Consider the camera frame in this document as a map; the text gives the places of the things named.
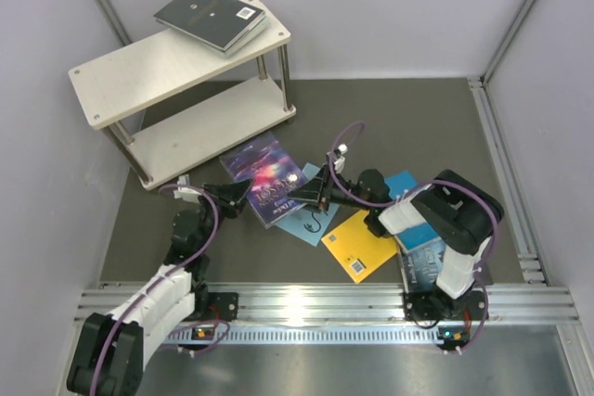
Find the gray floor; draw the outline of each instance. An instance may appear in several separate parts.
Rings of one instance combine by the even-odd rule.
[[[229,83],[199,85],[148,110],[145,125],[223,90]],[[384,175],[409,170],[419,180],[445,168],[465,176],[500,198],[483,130],[467,82],[443,80],[295,81],[297,116],[273,129],[298,164],[320,165],[336,134],[352,121],[368,130],[351,147],[344,174],[356,178],[375,167]],[[192,184],[226,182],[218,159],[191,172]],[[147,280],[169,248],[171,221],[183,202],[143,189],[133,174],[122,204],[102,272],[103,280]],[[341,209],[331,227],[352,211]],[[521,282],[522,272],[507,223],[489,262],[498,283]],[[226,222],[212,248],[210,281],[341,283],[350,278],[323,244],[316,248],[272,227],[264,230],[251,210]],[[401,282],[396,261],[387,262],[368,282]]]
[[[472,349],[434,346],[222,346],[191,359],[156,353],[138,396],[571,396],[555,327],[491,326]]]

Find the gray mat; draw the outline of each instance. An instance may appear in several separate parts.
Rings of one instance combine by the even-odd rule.
[[[199,85],[149,109],[145,125],[226,89],[230,83]],[[299,165],[321,165],[337,133],[362,120],[367,131],[351,147],[344,175],[366,168],[384,175],[409,170],[418,179],[452,169],[500,198],[497,181],[471,92],[464,79],[337,80],[292,82],[297,116],[273,129]],[[226,182],[218,159],[191,172],[192,184]],[[147,192],[130,173],[102,272],[102,280],[147,280],[159,267],[177,211],[190,206]],[[353,212],[341,209],[330,228]],[[489,262],[498,283],[523,276],[507,223]],[[320,243],[312,247],[272,227],[264,230],[251,209],[224,223],[209,249],[210,281],[341,283],[350,278]],[[396,261],[367,282],[401,282]]]

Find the yellow book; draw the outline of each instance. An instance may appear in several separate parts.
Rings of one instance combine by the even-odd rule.
[[[363,223],[366,211],[359,211],[322,237],[326,248],[355,283],[361,283],[398,251],[394,238],[379,238]]]

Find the white shelf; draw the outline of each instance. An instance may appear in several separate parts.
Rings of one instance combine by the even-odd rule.
[[[275,82],[258,77],[186,109],[135,134],[129,148],[152,181],[162,185],[233,146],[295,115],[283,110]]]
[[[269,24],[230,57],[191,36],[165,30],[71,69],[69,76],[89,125],[107,127],[291,39],[289,31],[259,0],[243,1],[264,9]]]

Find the white label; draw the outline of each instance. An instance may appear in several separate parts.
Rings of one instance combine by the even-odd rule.
[[[241,9],[241,11],[237,14],[238,18],[242,19],[249,19],[255,13],[255,9],[247,8],[246,6]]]
[[[366,267],[359,259],[357,259],[351,263],[351,269],[355,274],[359,275],[366,270]]]

